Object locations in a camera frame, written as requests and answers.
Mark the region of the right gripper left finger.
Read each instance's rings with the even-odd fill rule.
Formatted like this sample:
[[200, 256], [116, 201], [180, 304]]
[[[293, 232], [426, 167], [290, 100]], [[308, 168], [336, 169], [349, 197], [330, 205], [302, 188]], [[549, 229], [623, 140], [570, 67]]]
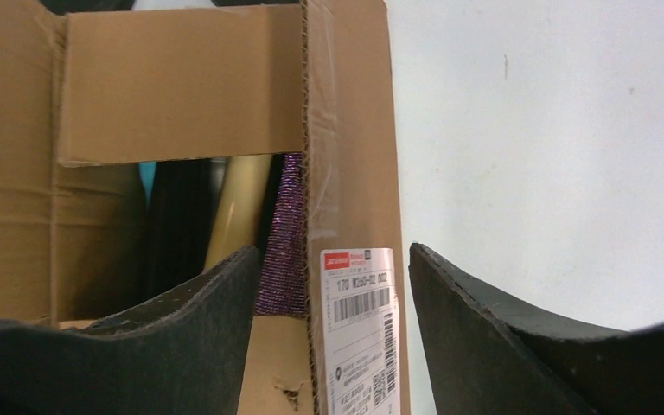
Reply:
[[0, 414], [234, 414], [256, 248], [83, 329], [0, 320]]

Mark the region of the gold microphone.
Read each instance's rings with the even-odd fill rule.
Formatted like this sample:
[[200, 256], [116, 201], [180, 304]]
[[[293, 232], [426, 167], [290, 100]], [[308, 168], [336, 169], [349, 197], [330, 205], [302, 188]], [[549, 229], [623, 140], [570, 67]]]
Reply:
[[242, 246], [252, 246], [263, 211], [272, 155], [232, 156], [227, 161], [204, 269]]

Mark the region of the purple glitter microphone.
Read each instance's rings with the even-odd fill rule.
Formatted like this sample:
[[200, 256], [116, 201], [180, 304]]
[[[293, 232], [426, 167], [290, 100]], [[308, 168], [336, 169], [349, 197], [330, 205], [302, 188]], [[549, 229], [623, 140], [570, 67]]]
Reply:
[[273, 156], [257, 242], [263, 254], [258, 316], [306, 313], [304, 197], [303, 155]]

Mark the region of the brown cardboard box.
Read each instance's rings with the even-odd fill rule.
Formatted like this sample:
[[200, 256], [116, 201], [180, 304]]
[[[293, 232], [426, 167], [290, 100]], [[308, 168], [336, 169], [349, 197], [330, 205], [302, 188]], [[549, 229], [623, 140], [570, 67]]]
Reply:
[[409, 413], [387, 14], [0, 1], [0, 320], [83, 329], [201, 275], [229, 158], [300, 153], [306, 313], [258, 287], [234, 414]]

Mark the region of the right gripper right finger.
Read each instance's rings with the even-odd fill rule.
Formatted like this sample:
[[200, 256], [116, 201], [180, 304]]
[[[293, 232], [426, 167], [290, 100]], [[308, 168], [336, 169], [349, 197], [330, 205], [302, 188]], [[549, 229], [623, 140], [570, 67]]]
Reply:
[[664, 414], [664, 323], [623, 331], [543, 310], [410, 248], [441, 414]]

